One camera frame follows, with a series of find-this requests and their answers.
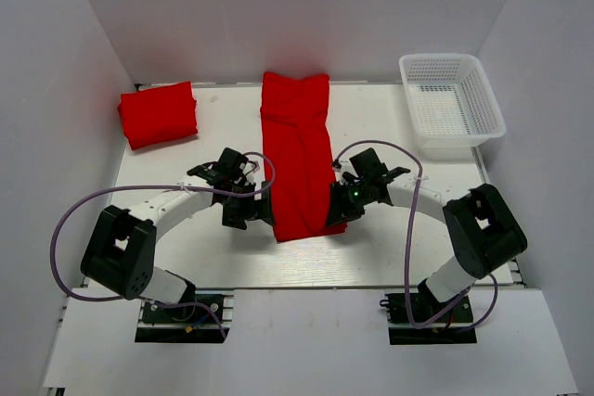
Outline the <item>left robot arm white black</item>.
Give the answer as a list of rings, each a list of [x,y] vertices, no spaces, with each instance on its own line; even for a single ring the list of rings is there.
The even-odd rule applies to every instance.
[[[81,270],[126,300],[152,300],[174,320],[196,310],[196,287],[155,265],[160,239],[199,211],[221,205],[222,224],[244,230],[249,221],[273,222],[272,180],[255,183],[259,165],[254,153],[225,148],[216,161],[189,169],[175,185],[129,208],[110,205],[98,216]]]

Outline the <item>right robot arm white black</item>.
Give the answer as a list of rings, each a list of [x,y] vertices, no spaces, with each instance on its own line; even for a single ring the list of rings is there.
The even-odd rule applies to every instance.
[[[439,185],[428,180],[423,171],[388,168],[373,148],[354,155],[346,164],[334,160],[332,168],[340,177],[330,186],[328,226],[360,219],[372,203],[409,211],[404,300],[407,320],[416,329],[443,319],[477,281],[492,277],[496,269],[528,247],[522,228],[493,185],[468,190]],[[412,287],[409,268],[417,214],[445,225],[453,255]]]

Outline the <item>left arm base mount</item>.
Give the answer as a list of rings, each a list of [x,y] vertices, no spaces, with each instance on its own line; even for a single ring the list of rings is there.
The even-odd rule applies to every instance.
[[[228,334],[233,315],[232,292],[198,292],[195,300],[209,307],[164,309],[156,303],[143,303],[136,325],[135,343],[223,344],[225,339],[211,312]]]

